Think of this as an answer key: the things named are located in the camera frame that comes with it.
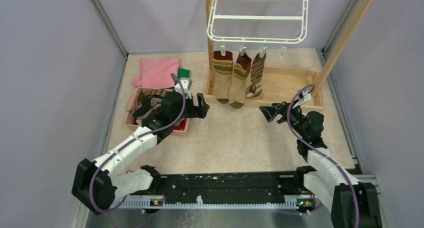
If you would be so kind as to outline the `brown beige striped sock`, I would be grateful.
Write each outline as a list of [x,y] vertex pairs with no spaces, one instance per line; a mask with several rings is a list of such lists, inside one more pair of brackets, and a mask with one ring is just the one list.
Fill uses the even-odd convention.
[[263,78],[266,58],[267,58],[266,54],[261,55],[260,53],[258,53],[252,62],[251,71],[250,71],[251,84],[246,89],[247,98],[257,97],[263,91],[262,78]]

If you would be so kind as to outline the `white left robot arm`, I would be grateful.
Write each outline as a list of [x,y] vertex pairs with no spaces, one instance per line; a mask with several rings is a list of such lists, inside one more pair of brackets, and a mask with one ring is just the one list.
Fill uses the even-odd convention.
[[137,191],[157,193],[161,185],[154,167],[145,165],[126,174],[123,171],[145,151],[171,135],[181,120],[206,117],[210,106],[202,93],[196,96],[197,105],[186,95],[168,92],[154,113],[127,139],[94,160],[82,160],[76,168],[72,195],[99,215],[112,211],[114,201]]

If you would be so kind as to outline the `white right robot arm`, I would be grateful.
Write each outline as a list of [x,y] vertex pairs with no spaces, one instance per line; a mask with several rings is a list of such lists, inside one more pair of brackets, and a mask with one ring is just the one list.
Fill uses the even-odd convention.
[[307,166],[297,168],[293,180],[296,192],[311,191],[330,212],[333,227],[382,227],[376,187],[347,172],[330,154],[322,139],[324,115],[300,107],[290,109],[287,102],[260,106],[267,122],[278,115],[278,124],[287,123],[297,137],[297,150]]

